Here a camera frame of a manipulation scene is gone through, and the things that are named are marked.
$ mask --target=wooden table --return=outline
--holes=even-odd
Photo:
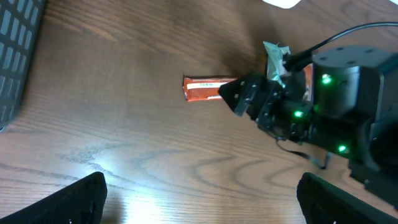
[[[49,0],[17,120],[0,135],[0,217],[94,172],[103,223],[305,223],[304,172],[395,217],[334,157],[320,171],[287,154],[223,101],[186,103],[183,75],[264,68],[262,41],[292,51],[364,22],[398,21],[388,0]],[[363,30],[327,47],[398,50],[398,29]],[[311,146],[285,147],[321,158]]]

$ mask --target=green led indicator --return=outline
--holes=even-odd
[[[344,152],[347,149],[346,146],[339,146],[338,151],[339,152]]]
[[[328,75],[328,74],[322,75],[322,83],[325,85],[331,83],[330,75]]]
[[[296,116],[298,118],[302,118],[304,116],[304,113],[301,111],[296,111],[296,112],[294,112],[294,116]]]

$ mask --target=cable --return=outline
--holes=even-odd
[[[324,165],[321,166],[321,165],[319,164],[319,160],[316,159],[315,157],[310,156],[310,155],[308,155],[308,154],[306,154],[306,153],[304,153],[304,152],[298,152],[298,151],[287,150],[287,149],[285,149],[284,147],[282,147],[282,146],[279,144],[279,141],[286,141],[286,137],[285,137],[285,136],[276,137],[276,145],[277,145],[281,150],[283,150],[283,151],[285,151],[285,152],[289,152],[289,153],[295,154],[295,155],[298,155],[298,156],[300,156],[300,157],[302,157],[302,158],[304,158],[304,159],[308,159],[308,160],[312,161],[312,163],[314,163],[319,169],[326,169],[326,168],[327,168],[328,163],[329,163],[329,160],[330,160],[331,155],[332,155],[331,152],[328,152],[328,154],[327,154],[326,157],[325,157]]]
[[[314,45],[313,47],[310,47],[309,49],[304,50],[298,54],[295,54],[295,55],[285,54],[284,61],[283,61],[284,67],[288,72],[292,71],[292,69],[294,69],[296,71],[301,71],[308,64],[310,64],[312,62],[311,57],[312,57],[312,52],[314,50],[319,49],[320,47],[323,47],[324,45],[326,45],[336,39],[339,39],[342,36],[352,33],[354,31],[361,30],[361,29],[367,29],[367,28],[373,28],[373,27],[385,27],[385,26],[398,27],[398,22],[371,22],[371,23],[362,24],[362,25],[358,25],[358,26],[354,26],[352,28],[346,29],[343,32],[333,35],[333,36],[327,38],[326,40],[320,42],[319,44]]]

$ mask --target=plastic crate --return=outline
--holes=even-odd
[[[0,1],[0,131],[18,112],[44,4]]]

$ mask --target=orange packet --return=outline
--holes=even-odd
[[[236,78],[188,78],[184,77],[183,90],[188,102],[199,100],[219,100],[218,89],[221,85]]]

